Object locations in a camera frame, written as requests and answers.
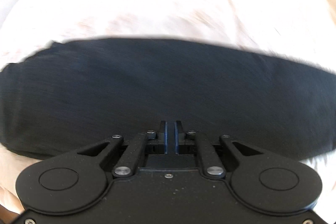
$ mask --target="dark fabric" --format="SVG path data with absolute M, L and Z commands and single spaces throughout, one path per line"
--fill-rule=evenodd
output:
M 299 160 L 334 147 L 335 87 L 316 68 L 194 42 L 54 43 L 0 73 L 0 142 L 58 155 L 180 119 Z

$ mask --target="black cloth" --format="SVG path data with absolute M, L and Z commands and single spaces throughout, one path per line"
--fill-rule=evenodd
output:
M 53 43 L 0 73 L 0 142 L 58 155 L 182 120 L 304 159 L 335 147 L 336 76 L 225 47 L 160 39 Z

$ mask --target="white bedsheet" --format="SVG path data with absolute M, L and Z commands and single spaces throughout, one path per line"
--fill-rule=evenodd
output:
M 0 70 L 50 40 L 178 37 L 312 64 L 336 72 L 335 0 L 18 0 L 0 29 Z M 0 146 L 0 203 L 21 212 L 17 175 L 37 160 Z M 323 180 L 315 211 L 336 221 L 336 152 L 304 161 Z

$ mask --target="screw head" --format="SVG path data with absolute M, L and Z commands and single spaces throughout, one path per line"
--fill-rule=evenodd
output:
M 174 177 L 173 174 L 165 174 L 166 179 L 172 179 Z
M 25 224 L 36 224 L 34 220 L 28 218 L 25 220 Z
M 129 175 L 131 173 L 131 169 L 127 166 L 119 166 L 115 168 L 114 173 L 120 176 Z
M 209 175 L 218 176 L 218 175 L 221 175 L 221 174 L 224 173 L 224 169 L 222 167 L 219 167 L 219 166 L 211 166 L 207 169 L 207 173 Z

